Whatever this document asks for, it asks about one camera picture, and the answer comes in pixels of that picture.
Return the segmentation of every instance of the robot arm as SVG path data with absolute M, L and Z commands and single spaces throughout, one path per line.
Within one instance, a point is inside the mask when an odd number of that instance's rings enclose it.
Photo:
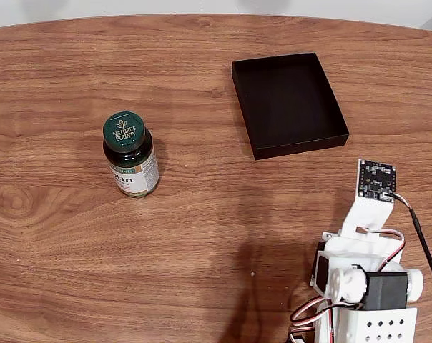
M 404 237 L 383 229 L 401 198 L 395 191 L 394 166 L 358 161 L 355 201 L 339 232 L 323 233 L 310 283 L 318 296 L 291 315 L 292 343 L 305 343 L 295 335 L 310 325 L 315 343 L 413 343 L 417 309 L 407 303 L 421 296 L 423 274 L 401 266 Z M 317 305 L 314 316 L 298 318 Z

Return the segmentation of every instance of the bottle label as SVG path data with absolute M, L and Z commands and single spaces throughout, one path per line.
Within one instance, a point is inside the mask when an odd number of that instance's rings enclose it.
M 156 187 L 159 181 L 154 147 L 146 161 L 132 168 L 121 168 L 110 164 L 117 186 L 129 195 L 140 197 Z

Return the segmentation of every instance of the green bottle cap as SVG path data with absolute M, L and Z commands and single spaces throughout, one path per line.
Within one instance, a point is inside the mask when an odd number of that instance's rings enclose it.
M 133 112 L 116 113 L 104 123 L 104 141 L 115 152 L 131 152 L 139 148 L 144 141 L 144 123 Z

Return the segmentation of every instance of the white wall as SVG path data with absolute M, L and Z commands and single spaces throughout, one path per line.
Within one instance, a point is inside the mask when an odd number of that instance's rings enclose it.
M 432 0 L 0 0 L 0 26 L 86 16 L 160 13 L 314 16 L 432 30 Z

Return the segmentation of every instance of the wire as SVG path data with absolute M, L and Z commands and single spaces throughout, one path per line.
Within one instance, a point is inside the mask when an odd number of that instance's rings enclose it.
M 407 206 L 409 209 L 411 209 L 410 204 L 407 202 L 407 199 L 402 197 L 400 194 L 397 193 L 390 193 L 388 196 L 393 197 L 394 199 L 397 199 L 398 201 L 402 202 L 405 206 Z
M 362 230 L 364 230 L 365 232 L 369 232 L 371 234 L 378 234 L 378 233 L 381 233 L 381 234 L 394 234 L 394 235 L 396 235 L 397 237 L 399 237 L 401 239 L 401 244 L 399 245 L 399 247 L 396 250 L 394 250 L 388 257 L 386 257 L 383 260 L 383 262 L 381 262 L 380 266 L 377 269 L 377 272 L 381 272 L 383 270 L 383 268 L 386 267 L 386 265 L 389 262 L 391 262 L 394 259 L 394 257 L 396 257 L 397 254 L 399 252 L 401 252 L 403 250 L 403 248 L 405 247 L 405 237 L 402 234 L 402 232 L 400 232 L 400 231 L 397 231 L 397 230 L 394 230 L 394 229 L 369 230 L 369 229 L 366 229 L 366 228 L 362 228 Z
M 295 327 L 295 328 L 289 328 L 289 338 L 292 343 L 297 343 L 297 341 L 294 338 L 294 334 L 298 332 L 309 332 L 309 331 L 315 331 L 314 326 L 309 327 Z
M 333 310 L 330 310 L 329 312 L 329 343 L 333 343 Z
M 336 307 L 354 307 L 354 304 L 349 304 L 347 302 L 336 302 L 335 304 L 332 304 L 330 306 L 325 307 L 324 309 L 321 309 L 319 312 L 316 312 L 313 316 L 305 317 L 298 319 L 298 317 L 307 309 L 312 307 L 313 305 L 319 304 L 320 302 L 327 301 L 326 298 L 323 297 L 315 297 L 309 300 L 308 302 L 304 303 L 304 305 L 300 306 L 298 309 L 296 309 L 291 315 L 290 315 L 290 321 L 294 327 L 301 327 L 304 325 L 312 324 L 316 321 L 318 321 L 329 309 L 333 309 Z
M 416 233 L 418 234 L 419 242 L 421 243 L 421 246 L 423 247 L 424 254 L 426 255 L 426 259 L 428 260 L 429 267 L 431 268 L 431 271 L 432 271 L 432 255 L 431 255 L 431 252 L 429 251 L 429 247 L 428 247 L 428 244 L 426 242 L 426 238 L 423 235 L 423 230 L 421 228 L 421 225 L 419 223 L 419 220 L 418 220 L 418 217 L 416 216 L 415 211 L 410 206 L 410 204 L 407 202 L 407 200 L 404 197 L 402 197 L 401 195 L 396 194 L 396 193 L 391 193 L 388 195 L 393 197 L 394 199 L 397 199 L 398 201 L 402 202 L 404 205 L 406 205 L 408 207 L 408 210 L 410 211 L 411 219 L 413 220 L 413 225 L 415 227 Z

